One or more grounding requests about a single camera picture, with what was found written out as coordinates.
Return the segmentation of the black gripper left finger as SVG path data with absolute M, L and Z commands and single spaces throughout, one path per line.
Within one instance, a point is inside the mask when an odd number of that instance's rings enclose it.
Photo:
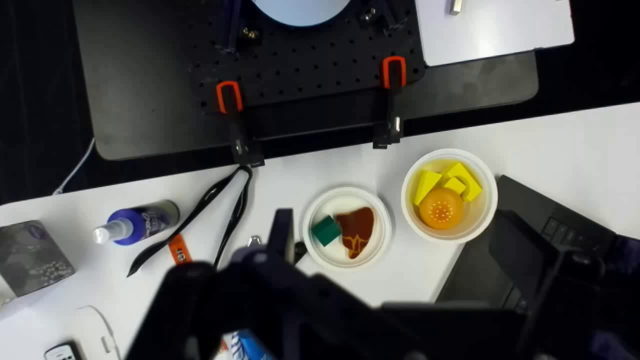
M 276 360 L 375 360 L 375 310 L 285 261 L 168 271 L 127 360 L 213 360 L 237 331 Z

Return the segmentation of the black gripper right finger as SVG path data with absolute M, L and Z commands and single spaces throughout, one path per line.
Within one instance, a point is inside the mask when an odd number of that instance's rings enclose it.
M 518 355 L 550 360 L 639 360 L 639 276 L 565 253 L 526 300 Z

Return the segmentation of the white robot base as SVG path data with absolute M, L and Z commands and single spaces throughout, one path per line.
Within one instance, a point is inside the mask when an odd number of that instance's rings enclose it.
M 287 26 L 321 26 L 337 18 L 351 0 L 252 0 L 269 18 Z

